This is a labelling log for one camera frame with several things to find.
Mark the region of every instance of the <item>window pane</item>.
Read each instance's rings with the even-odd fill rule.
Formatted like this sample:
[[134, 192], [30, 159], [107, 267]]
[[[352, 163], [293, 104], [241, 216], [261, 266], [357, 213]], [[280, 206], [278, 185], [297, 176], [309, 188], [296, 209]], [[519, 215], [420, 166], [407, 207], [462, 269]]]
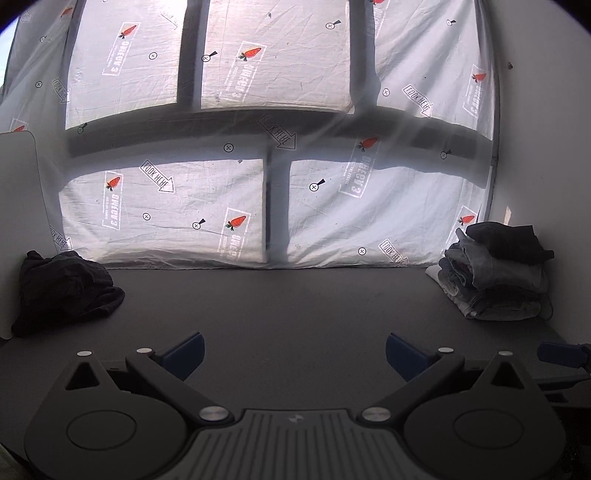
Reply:
[[363, 152], [356, 146], [369, 145], [366, 140], [351, 142], [340, 159], [292, 163], [292, 266], [434, 264], [456, 228], [476, 222], [486, 164], [471, 173], [459, 164], [441, 172], [424, 150], [377, 140]]
[[211, 0], [202, 108], [350, 110], [348, 6], [346, 0]]
[[133, 267], [264, 262], [263, 160], [194, 160], [178, 141], [164, 144], [177, 151], [113, 152], [109, 170], [68, 182], [60, 203], [72, 248]]
[[378, 106], [462, 125], [492, 139], [493, 62], [477, 3], [384, 0], [369, 7], [381, 82]]
[[87, 0], [68, 73], [66, 128], [177, 100], [187, 0]]

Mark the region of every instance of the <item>folded clothes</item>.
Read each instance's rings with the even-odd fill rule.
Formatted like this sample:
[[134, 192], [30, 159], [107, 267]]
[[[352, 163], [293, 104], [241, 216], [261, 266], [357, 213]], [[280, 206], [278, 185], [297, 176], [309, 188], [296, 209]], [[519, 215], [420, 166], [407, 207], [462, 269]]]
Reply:
[[455, 270], [452, 269], [451, 262], [448, 258], [444, 257], [439, 261], [439, 266], [445, 275], [447, 281], [455, 285], [458, 289], [458, 297], [465, 301], [470, 308], [476, 313], [482, 313], [486, 309], [493, 306], [497, 306], [505, 301], [519, 302], [523, 300], [527, 301], [539, 301], [539, 294], [524, 290], [519, 287], [510, 287], [505, 285], [498, 285], [486, 290], [479, 291], [472, 285], [463, 285], [460, 278], [456, 274]]
[[548, 290], [548, 279], [541, 265], [528, 265], [511, 260], [494, 258], [484, 244], [467, 237], [461, 229], [456, 230], [459, 246], [470, 262], [472, 286], [486, 290], [498, 285], [521, 287], [535, 293]]
[[470, 262], [460, 244], [453, 244], [445, 251], [445, 256], [449, 260], [453, 271], [456, 273], [462, 285], [472, 285], [473, 275], [470, 268]]
[[554, 251], [544, 250], [540, 245], [532, 225], [474, 223], [466, 228], [466, 235], [483, 244], [493, 257], [501, 260], [537, 265], [554, 258]]
[[540, 302], [535, 300], [502, 301], [495, 304], [493, 307], [484, 310], [482, 313], [476, 313], [476, 311], [462, 300], [460, 295], [458, 295], [459, 289], [456, 285], [453, 285], [448, 281], [447, 276], [439, 265], [428, 267], [426, 273], [437, 282], [448, 298], [457, 306], [462, 312], [462, 315], [467, 319], [510, 322], [534, 318], [540, 314]]

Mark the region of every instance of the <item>window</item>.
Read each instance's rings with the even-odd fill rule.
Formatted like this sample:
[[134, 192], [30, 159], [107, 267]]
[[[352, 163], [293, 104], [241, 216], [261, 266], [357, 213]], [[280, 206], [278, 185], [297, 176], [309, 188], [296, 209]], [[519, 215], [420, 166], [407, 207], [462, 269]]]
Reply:
[[87, 0], [68, 73], [66, 128], [177, 101], [187, 0]]
[[49, 5], [0, 121], [35, 135], [59, 250], [422, 265], [482, 218], [495, 92], [479, 1], [87, 0], [71, 22]]
[[350, 110], [348, 6], [346, 0], [210, 1], [202, 108]]
[[[85, 258], [145, 267], [264, 262], [261, 158], [209, 157], [203, 141], [140, 150], [111, 151], [113, 167], [77, 176], [61, 191], [72, 248]], [[81, 160], [102, 166], [99, 157]]]

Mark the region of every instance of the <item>black cloth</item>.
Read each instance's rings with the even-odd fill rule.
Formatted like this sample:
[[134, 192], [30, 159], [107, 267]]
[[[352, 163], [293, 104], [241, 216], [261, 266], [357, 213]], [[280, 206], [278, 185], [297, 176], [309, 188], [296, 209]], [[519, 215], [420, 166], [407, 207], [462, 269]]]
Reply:
[[12, 332], [25, 337], [109, 316], [121, 305], [125, 292], [113, 286], [105, 267], [76, 252], [43, 258], [32, 250], [22, 263], [20, 296], [21, 312]]
[[508, 226], [498, 222], [468, 225], [466, 235], [484, 244], [492, 257], [537, 265], [554, 258], [553, 250], [544, 250], [532, 225]]

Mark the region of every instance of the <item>blue plastic part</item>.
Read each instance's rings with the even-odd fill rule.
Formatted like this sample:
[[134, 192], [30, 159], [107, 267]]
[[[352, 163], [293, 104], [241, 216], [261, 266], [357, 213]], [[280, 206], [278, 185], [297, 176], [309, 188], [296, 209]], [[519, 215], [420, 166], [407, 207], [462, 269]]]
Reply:
[[565, 367], [581, 368], [589, 361], [588, 351], [582, 345], [542, 342], [537, 353], [542, 362]]
[[182, 343], [163, 353], [158, 352], [155, 357], [161, 367], [184, 381], [203, 362], [205, 340], [201, 333], [194, 333]]
[[386, 340], [386, 359], [390, 366], [407, 382], [423, 372], [438, 359], [437, 355], [427, 355], [390, 333]]

